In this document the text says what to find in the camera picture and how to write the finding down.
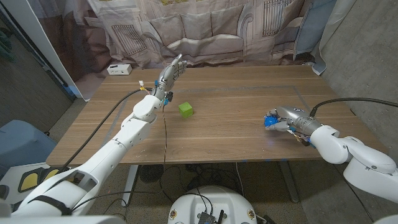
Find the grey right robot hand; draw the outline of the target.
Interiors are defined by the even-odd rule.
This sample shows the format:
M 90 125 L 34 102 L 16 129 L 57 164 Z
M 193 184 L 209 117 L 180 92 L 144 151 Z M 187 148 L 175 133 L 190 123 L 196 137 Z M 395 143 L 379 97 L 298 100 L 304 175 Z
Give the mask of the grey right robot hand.
M 277 108 L 271 109 L 266 113 L 265 119 L 274 117 L 277 122 L 270 124 L 267 122 L 264 126 L 267 130 L 276 131 L 287 131 L 290 129 L 291 125 L 296 126 L 296 122 L 299 118 L 309 117 L 309 113 L 305 112 L 300 108 L 295 108 L 292 106 L 278 106 Z

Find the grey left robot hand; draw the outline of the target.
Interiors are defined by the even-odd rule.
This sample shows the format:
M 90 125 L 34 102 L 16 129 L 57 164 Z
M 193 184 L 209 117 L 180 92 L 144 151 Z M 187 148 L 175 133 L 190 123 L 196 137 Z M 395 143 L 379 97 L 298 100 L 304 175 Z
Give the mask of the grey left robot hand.
M 175 81 L 187 68 L 187 61 L 182 60 L 182 54 L 178 54 L 170 65 L 166 66 L 160 73 L 156 87 L 151 91 L 151 95 L 163 100 L 167 93 L 174 86 Z

